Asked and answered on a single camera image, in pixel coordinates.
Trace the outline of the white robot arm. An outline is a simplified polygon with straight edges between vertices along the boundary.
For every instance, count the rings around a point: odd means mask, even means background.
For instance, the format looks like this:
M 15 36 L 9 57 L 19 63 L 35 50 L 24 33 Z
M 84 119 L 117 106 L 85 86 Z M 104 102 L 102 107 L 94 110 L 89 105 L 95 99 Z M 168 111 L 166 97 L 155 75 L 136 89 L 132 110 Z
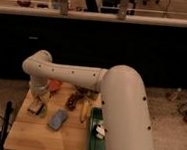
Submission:
M 106 150 L 155 150 L 144 82 L 126 65 L 109 69 L 56 64 L 47 50 L 24 59 L 22 69 L 30 76 L 36 96 L 47 92 L 49 81 L 93 90 L 101 95 L 106 129 Z

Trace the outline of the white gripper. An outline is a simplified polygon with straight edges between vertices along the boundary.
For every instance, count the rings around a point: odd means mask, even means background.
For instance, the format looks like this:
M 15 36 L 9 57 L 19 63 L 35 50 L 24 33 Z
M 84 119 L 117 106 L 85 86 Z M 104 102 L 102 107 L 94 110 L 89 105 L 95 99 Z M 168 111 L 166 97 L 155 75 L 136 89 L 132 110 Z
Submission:
M 28 106 L 28 110 L 34 115 L 47 115 L 47 106 L 49 99 L 42 97 L 33 98 L 32 103 Z

